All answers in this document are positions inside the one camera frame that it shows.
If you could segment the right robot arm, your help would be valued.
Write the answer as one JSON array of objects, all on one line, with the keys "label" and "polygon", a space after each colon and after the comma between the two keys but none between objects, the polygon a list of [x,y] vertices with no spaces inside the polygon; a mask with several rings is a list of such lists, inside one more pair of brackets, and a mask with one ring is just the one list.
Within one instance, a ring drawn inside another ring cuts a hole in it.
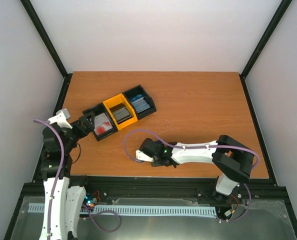
[{"label": "right robot arm", "polygon": [[189,163],[215,165],[221,171],[215,192],[229,196],[239,184],[250,181],[256,154],[228,135],[221,135],[218,140],[196,144],[165,143],[146,138],[135,156],[137,160],[150,162],[153,167],[176,168]]}]

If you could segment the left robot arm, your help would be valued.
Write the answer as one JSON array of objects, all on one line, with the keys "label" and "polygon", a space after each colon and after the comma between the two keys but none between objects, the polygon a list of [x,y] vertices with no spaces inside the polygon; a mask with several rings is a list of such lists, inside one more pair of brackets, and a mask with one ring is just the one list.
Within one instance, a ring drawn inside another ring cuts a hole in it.
[{"label": "left robot arm", "polygon": [[72,123],[68,123],[69,118],[68,111],[61,109],[48,120],[34,120],[45,126],[41,153],[45,194],[41,240],[76,240],[82,204],[93,195],[87,184],[70,182],[70,153],[80,139],[94,130],[95,115],[87,113]]}]

